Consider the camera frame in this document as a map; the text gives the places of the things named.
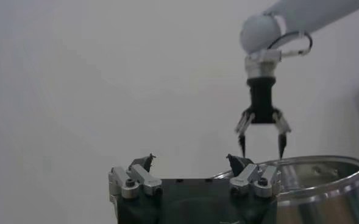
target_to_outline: black machined block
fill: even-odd
[[[119,224],[274,224],[277,202],[230,193],[229,179],[163,179],[161,197],[117,201]]]

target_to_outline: screw head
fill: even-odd
[[[264,178],[264,177],[261,177],[261,178],[258,180],[258,184],[261,185],[261,186],[263,186],[263,187],[267,186],[268,183],[269,183],[269,182],[268,182],[267,179]]]
[[[133,179],[127,179],[125,181],[125,186],[127,187],[134,187],[136,185],[136,181]]]

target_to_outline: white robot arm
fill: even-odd
[[[313,44],[309,33],[358,9],[359,0],[280,0],[244,22],[240,41],[247,53],[245,65],[251,106],[243,112],[236,127],[244,157],[245,131],[250,124],[275,124],[279,131],[279,155],[283,156],[286,134],[291,130],[282,112],[272,106],[271,88],[275,84],[277,64],[284,57],[309,53]],[[308,49],[290,52],[278,49],[301,36],[309,39]]]
[[[358,9],[359,0],[280,0],[261,15],[247,19],[240,41],[247,54],[252,54],[266,49],[284,32],[312,33]]]

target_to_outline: stainless steel bowl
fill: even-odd
[[[259,164],[282,173],[278,224],[359,223],[359,160],[343,156],[303,156]],[[230,178],[231,172],[214,178]]]

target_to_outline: silver clamp arm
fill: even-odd
[[[250,184],[259,179],[259,168],[255,164],[248,164],[246,168],[237,176],[229,180],[231,193],[246,195]]]
[[[158,196],[163,193],[161,179],[153,177],[139,164],[130,167],[129,175],[143,185],[145,194]]]
[[[121,195],[131,199],[138,196],[139,184],[131,179],[122,167],[114,167],[108,174],[110,201]]]
[[[261,178],[254,182],[254,191],[258,197],[268,198],[281,191],[281,172],[275,166],[267,166]]]

